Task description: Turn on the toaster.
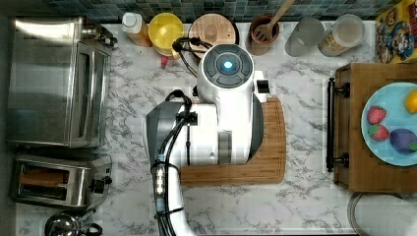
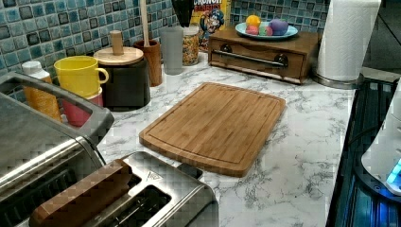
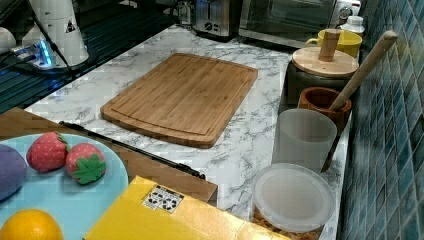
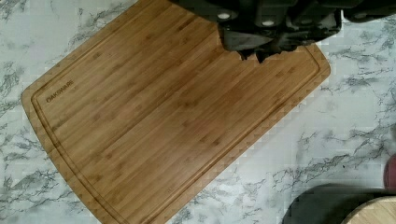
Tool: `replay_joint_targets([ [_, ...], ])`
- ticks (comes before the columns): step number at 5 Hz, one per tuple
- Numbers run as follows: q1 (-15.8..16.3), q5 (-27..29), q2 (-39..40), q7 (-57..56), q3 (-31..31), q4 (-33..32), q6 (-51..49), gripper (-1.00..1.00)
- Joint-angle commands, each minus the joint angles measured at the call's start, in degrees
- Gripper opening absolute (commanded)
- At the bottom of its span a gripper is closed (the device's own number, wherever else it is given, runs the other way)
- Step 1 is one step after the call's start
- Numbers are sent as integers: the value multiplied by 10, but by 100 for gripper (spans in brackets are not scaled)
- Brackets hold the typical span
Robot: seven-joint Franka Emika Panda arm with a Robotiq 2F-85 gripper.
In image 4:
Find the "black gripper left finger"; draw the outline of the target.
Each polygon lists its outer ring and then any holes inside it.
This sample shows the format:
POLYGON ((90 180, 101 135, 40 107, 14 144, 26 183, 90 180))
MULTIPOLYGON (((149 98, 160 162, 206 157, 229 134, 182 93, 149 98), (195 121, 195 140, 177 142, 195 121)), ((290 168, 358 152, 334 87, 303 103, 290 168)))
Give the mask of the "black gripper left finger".
POLYGON ((273 41, 262 35, 233 31, 231 28, 219 26, 219 38, 222 46, 228 51, 237 52, 244 61, 255 54, 258 61, 264 61, 270 56, 266 45, 273 41))

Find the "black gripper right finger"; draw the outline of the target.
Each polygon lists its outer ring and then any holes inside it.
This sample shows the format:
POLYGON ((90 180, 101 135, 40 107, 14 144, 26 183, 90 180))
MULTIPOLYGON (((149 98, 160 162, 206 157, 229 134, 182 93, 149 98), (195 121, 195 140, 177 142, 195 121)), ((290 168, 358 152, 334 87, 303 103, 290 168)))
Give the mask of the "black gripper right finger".
POLYGON ((339 29, 314 29, 301 32, 281 33, 269 43, 261 45, 255 49, 255 55, 259 63, 265 61, 268 57, 279 54, 283 51, 295 51, 300 46, 309 46, 324 40, 339 32, 339 29))

